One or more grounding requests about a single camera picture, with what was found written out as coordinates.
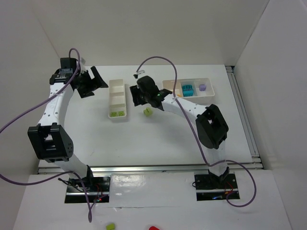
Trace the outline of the light green lego stack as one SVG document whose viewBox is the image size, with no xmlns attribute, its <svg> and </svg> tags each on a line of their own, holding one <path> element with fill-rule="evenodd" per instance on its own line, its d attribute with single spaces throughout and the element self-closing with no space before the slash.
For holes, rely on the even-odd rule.
<svg viewBox="0 0 307 230">
<path fill-rule="evenodd" d="M 153 111 L 152 111 L 152 109 L 151 109 L 150 107 L 146 107 L 146 108 L 144 109 L 143 113 L 144 113 L 144 115 L 145 115 L 146 117 L 149 117 L 149 116 L 151 116 L 151 115 L 153 114 Z"/>
</svg>

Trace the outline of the long teal lego brick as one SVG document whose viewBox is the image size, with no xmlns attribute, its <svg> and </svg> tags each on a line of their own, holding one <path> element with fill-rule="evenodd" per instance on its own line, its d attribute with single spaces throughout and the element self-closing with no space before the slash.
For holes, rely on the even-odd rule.
<svg viewBox="0 0 307 230">
<path fill-rule="evenodd" d="M 184 97 L 191 97 L 194 95 L 194 90 L 192 85 L 190 84 L 186 84 L 186 85 L 182 85 L 182 93 Z"/>
</svg>

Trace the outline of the small purple lego brick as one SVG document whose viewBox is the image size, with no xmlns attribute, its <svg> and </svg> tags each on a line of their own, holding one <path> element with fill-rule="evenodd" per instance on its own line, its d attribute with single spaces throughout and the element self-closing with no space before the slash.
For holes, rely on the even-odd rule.
<svg viewBox="0 0 307 230">
<path fill-rule="evenodd" d="M 200 84 L 200 85 L 199 85 L 199 91 L 200 91 L 200 92 L 206 91 L 206 88 L 207 88 L 206 84 Z"/>
</svg>

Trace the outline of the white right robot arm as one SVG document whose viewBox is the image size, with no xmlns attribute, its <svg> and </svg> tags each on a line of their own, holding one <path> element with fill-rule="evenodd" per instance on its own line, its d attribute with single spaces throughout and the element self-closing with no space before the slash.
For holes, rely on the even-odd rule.
<svg viewBox="0 0 307 230">
<path fill-rule="evenodd" d="M 167 89 L 158 89 L 154 80 L 144 76 L 130 87 L 135 106 L 150 104 L 153 108 L 170 112 L 187 120 L 211 180 L 221 183 L 229 174 L 226 162 L 225 141 L 229 127 L 218 106 L 200 105 L 176 96 Z"/>
</svg>

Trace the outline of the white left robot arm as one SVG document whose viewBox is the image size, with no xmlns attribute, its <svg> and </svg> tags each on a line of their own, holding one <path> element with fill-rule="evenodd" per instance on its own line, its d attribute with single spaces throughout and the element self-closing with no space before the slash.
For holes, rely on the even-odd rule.
<svg viewBox="0 0 307 230">
<path fill-rule="evenodd" d="M 93 173 L 74 154 L 74 144 L 65 131 L 64 121 L 74 92 L 78 92 L 81 98 L 86 98 L 93 96 L 95 90 L 108 87 L 95 66 L 90 71 L 93 78 L 77 59 L 61 58 L 60 69 L 49 79 L 50 100 L 45 111 L 38 124 L 29 127 L 27 131 L 38 159 L 70 172 L 72 184 L 84 184 L 86 187 L 93 184 Z"/>
</svg>

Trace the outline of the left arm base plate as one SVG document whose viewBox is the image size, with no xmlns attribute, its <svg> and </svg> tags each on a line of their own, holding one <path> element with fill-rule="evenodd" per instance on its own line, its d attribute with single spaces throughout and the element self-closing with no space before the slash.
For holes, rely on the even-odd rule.
<svg viewBox="0 0 307 230">
<path fill-rule="evenodd" d="M 88 195 L 90 203 L 108 203 L 109 202 L 109 190 L 110 190 L 110 176 L 93 177 L 92 184 L 85 183 L 85 190 L 80 182 L 73 182 L 71 179 L 63 180 L 58 178 L 59 181 L 66 185 L 66 204 L 79 204 L 86 203 L 85 193 Z"/>
</svg>

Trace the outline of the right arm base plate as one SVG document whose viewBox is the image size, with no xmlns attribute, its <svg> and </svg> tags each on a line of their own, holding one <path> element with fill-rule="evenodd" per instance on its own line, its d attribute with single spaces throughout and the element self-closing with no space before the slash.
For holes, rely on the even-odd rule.
<svg viewBox="0 0 307 230">
<path fill-rule="evenodd" d="M 196 190 L 197 201 L 239 200 L 240 194 L 236 176 L 230 172 L 222 182 L 217 182 L 209 175 L 208 171 L 194 173 L 191 185 Z"/>
</svg>

